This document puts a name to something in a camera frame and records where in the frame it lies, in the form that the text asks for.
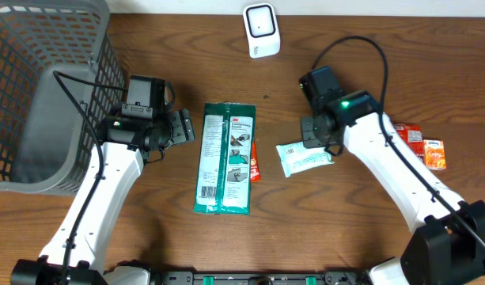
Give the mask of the light green wipes pack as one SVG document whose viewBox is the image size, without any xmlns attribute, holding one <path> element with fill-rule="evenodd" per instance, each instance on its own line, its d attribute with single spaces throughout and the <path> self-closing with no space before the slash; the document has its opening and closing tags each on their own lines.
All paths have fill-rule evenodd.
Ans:
<svg viewBox="0 0 485 285">
<path fill-rule="evenodd" d="M 332 156 L 322 147 L 308 149 L 304 147 L 303 142 L 277 145 L 276 150 L 285 177 L 323 165 L 334 164 Z"/>
</svg>

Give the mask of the green 3M gloves package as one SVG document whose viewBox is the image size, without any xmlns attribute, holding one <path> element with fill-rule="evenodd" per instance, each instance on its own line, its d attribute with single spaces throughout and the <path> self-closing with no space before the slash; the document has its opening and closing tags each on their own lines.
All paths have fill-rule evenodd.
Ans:
<svg viewBox="0 0 485 285">
<path fill-rule="evenodd" d="M 248 215 L 256 106 L 207 103 L 193 211 Z"/>
</svg>

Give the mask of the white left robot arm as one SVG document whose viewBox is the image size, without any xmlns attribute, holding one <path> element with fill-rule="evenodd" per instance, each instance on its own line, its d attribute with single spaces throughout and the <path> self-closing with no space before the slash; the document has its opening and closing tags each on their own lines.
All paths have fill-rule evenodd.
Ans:
<svg viewBox="0 0 485 285">
<path fill-rule="evenodd" d="M 195 138 L 187 109 L 153 119 L 106 117 L 97 130 L 88 171 L 61 226 L 37 260 L 20 259 L 12 284 L 155 284 L 152 270 L 132 260 L 104 270 L 108 242 L 150 153 Z"/>
</svg>

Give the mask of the small orange tissue box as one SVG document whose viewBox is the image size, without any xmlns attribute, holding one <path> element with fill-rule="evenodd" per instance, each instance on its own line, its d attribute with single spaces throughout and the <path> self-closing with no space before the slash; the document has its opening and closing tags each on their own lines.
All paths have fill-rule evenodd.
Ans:
<svg viewBox="0 0 485 285">
<path fill-rule="evenodd" d="M 426 167 L 432 170 L 446 169 L 444 143 L 441 140 L 425 139 L 423 144 Z"/>
</svg>

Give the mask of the large orange snack bag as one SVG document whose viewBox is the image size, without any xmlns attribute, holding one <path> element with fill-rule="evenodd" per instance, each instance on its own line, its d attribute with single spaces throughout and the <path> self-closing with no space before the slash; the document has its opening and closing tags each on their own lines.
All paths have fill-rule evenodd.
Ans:
<svg viewBox="0 0 485 285">
<path fill-rule="evenodd" d="M 422 132 L 418 124 L 396 123 L 394 125 L 396 132 L 413 153 L 421 160 L 425 161 L 424 142 Z"/>
</svg>

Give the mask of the thin orange sachet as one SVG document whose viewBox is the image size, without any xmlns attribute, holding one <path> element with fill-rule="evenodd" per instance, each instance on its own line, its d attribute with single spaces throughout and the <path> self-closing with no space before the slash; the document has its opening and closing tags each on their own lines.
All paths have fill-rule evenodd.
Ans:
<svg viewBox="0 0 485 285">
<path fill-rule="evenodd" d="M 256 144 L 252 142 L 252 152 L 251 152 L 251 166 L 250 166 L 250 181 L 257 182 L 261 180 L 260 168 L 258 164 Z"/>
</svg>

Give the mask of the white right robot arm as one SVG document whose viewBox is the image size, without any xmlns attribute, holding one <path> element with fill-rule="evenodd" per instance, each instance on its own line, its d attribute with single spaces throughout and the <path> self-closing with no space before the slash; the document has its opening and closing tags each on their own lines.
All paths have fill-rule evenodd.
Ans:
<svg viewBox="0 0 485 285">
<path fill-rule="evenodd" d="M 366 273 L 372 284 L 466 284 L 485 276 L 485 203 L 467 203 L 398 136 L 366 91 L 305 94 L 307 148 L 337 146 L 358 158 L 399 208 L 411 232 L 404 253 Z"/>
</svg>

